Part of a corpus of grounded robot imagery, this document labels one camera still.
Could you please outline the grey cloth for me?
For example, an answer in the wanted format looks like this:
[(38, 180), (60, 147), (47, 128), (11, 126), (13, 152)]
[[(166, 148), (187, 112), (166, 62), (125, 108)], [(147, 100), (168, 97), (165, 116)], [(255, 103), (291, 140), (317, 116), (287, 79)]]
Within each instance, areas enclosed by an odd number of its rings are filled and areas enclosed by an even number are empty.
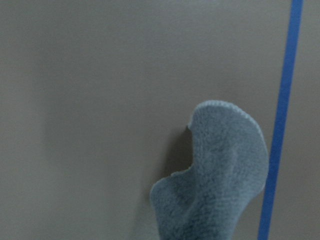
[(208, 100), (188, 124), (192, 165), (157, 181), (150, 201), (162, 240), (230, 240), (265, 187), (269, 156), (258, 123), (238, 106)]

